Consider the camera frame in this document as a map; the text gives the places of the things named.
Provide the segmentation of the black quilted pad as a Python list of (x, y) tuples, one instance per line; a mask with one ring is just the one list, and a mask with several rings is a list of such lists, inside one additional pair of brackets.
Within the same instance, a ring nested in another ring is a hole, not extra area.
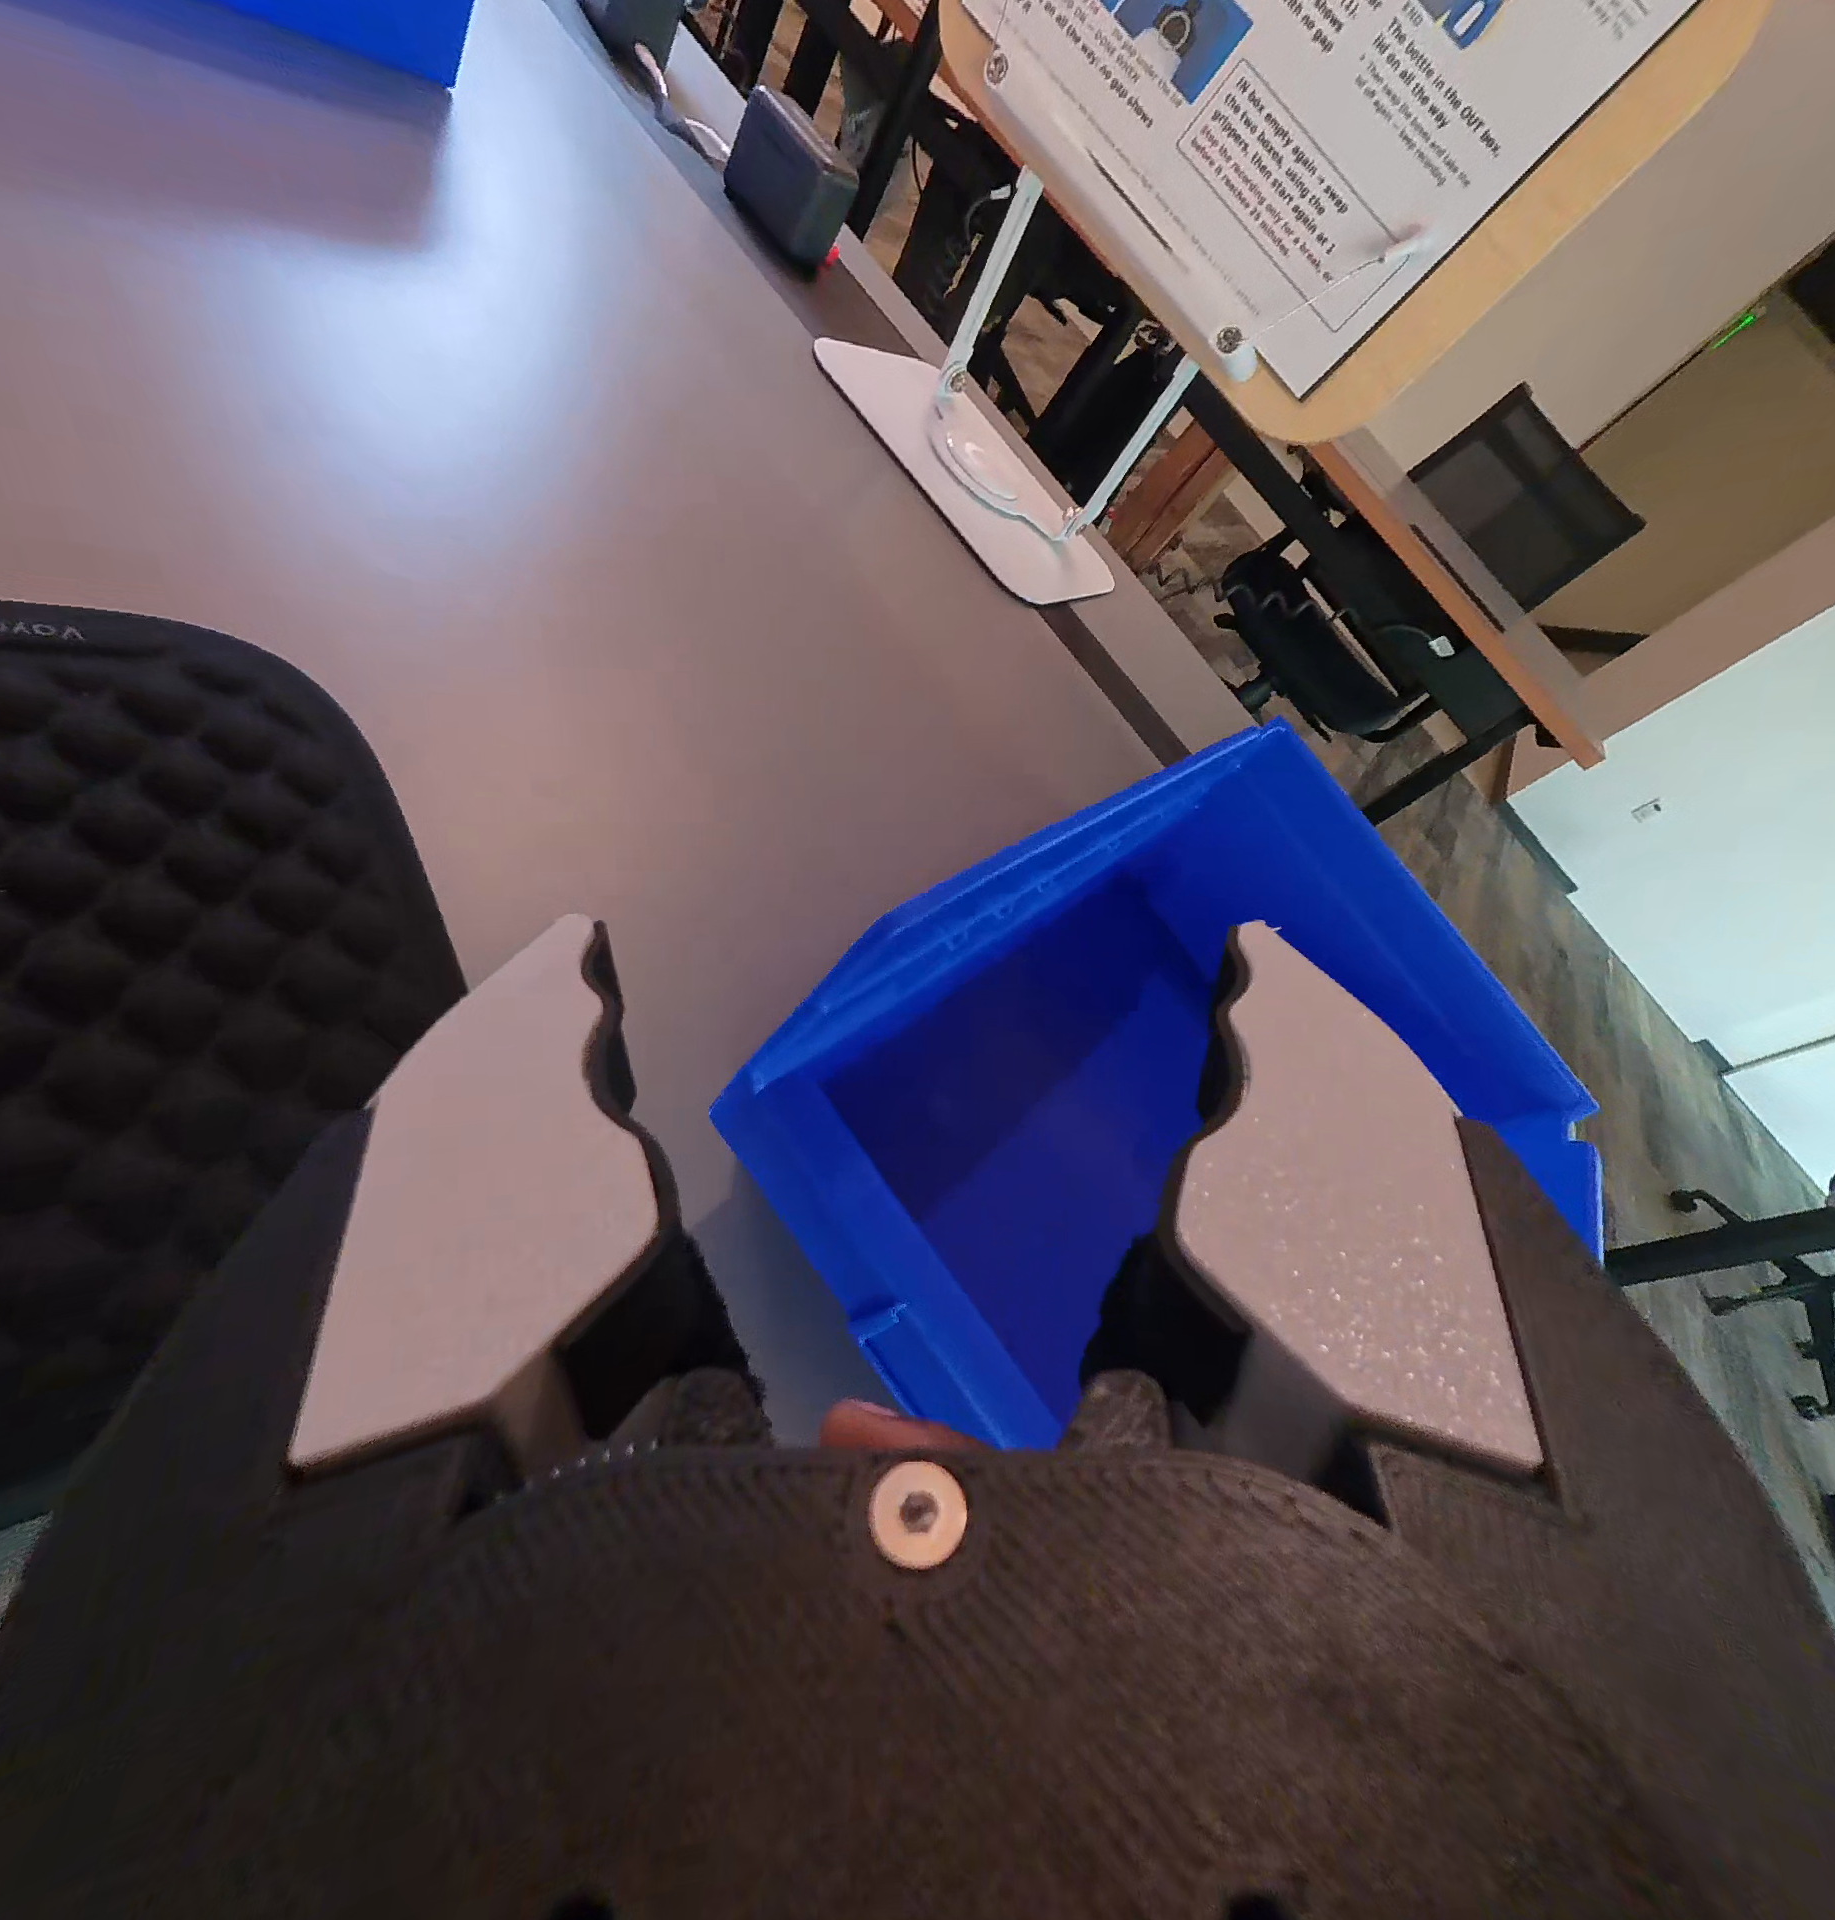
[(0, 1497), (87, 1448), (463, 992), (322, 686), (185, 620), (0, 600)]

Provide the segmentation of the printed instruction board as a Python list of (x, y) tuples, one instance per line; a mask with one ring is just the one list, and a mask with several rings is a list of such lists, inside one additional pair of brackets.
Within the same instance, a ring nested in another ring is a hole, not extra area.
[(1344, 436), (1730, 78), (1762, 1), (935, 4), (952, 87), (1259, 433)]

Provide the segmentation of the blue plastic bin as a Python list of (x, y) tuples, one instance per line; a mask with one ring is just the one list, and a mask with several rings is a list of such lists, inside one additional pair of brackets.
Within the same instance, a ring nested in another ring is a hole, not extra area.
[(222, 8), (393, 72), (453, 87), (476, 4), (460, 1), (221, 1)]
[(1490, 1124), (1592, 1256), (1595, 1100), (1288, 729), (1216, 744), (878, 919), (712, 1118), (917, 1415), (1046, 1448), (1190, 1139), (1260, 921)]

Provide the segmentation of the black box appliance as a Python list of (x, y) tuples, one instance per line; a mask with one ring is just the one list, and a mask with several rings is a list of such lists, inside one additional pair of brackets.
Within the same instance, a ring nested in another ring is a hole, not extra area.
[(1529, 613), (1647, 529), (1521, 381), (1409, 468), (1418, 492)]

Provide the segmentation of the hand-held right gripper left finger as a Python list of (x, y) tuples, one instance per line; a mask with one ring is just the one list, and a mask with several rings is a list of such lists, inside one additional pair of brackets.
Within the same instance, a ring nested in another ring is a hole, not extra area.
[(287, 1460), (485, 1431), (573, 1460), (664, 1381), (752, 1364), (634, 1115), (605, 923), (565, 915), (373, 1097)]

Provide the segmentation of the dark grey case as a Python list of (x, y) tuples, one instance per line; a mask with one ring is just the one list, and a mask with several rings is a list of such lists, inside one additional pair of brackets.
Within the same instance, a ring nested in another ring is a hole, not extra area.
[(860, 178), (804, 106), (761, 83), (739, 118), (723, 188), (782, 264), (815, 275), (834, 256)]

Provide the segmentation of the person's right hand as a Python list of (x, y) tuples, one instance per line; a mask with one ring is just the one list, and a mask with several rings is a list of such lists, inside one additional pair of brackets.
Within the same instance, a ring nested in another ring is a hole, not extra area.
[(903, 1409), (846, 1396), (822, 1413), (817, 1446), (852, 1452), (968, 1452), (978, 1442)]

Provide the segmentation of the wooden top desk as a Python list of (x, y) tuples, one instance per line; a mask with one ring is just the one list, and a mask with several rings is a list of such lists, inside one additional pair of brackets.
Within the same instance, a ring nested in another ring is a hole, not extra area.
[(1551, 749), (1591, 768), (1606, 756), (1579, 670), (1470, 549), (1444, 511), (1367, 430), (1288, 445), (1323, 471), (1432, 604), (1482, 650), (1529, 708)]

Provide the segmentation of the black office chair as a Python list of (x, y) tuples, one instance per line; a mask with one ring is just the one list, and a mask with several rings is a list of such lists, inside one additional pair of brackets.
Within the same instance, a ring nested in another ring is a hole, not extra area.
[(1344, 638), (1294, 567), (1264, 546), (1230, 560), (1217, 581), (1216, 623), (1250, 650), (1256, 670), (1225, 678), (1250, 717), (1281, 698), (1323, 736), (1383, 745), (1439, 714), (1428, 692), (1394, 690)]
[(1794, 1394), (1799, 1418), (1835, 1418), (1835, 1174), (1826, 1199), (1815, 1210), (1745, 1216), (1703, 1187), (1677, 1187), (1667, 1195), (1674, 1212), (1714, 1212), (1719, 1225), (1637, 1245), (1606, 1248), (1600, 1264), (1611, 1284), (1635, 1287), (1742, 1266), (1767, 1264), (1776, 1280), (1742, 1294), (1703, 1294), (1713, 1316), (1730, 1316), (1756, 1304), (1799, 1304), (1806, 1335), (1797, 1341), (1799, 1358), (1819, 1373), (1822, 1396)]

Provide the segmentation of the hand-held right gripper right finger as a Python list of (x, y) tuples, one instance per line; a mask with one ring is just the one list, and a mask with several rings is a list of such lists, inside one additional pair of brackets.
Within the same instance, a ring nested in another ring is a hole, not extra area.
[(1122, 1253), (1083, 1384), (1140, 1373), (1186, 1446), (1308, 1484), (1391, 1442), (1548, 1464), (1455, 1100), (1263, 921), (1230, 932), (1196, 1124)]

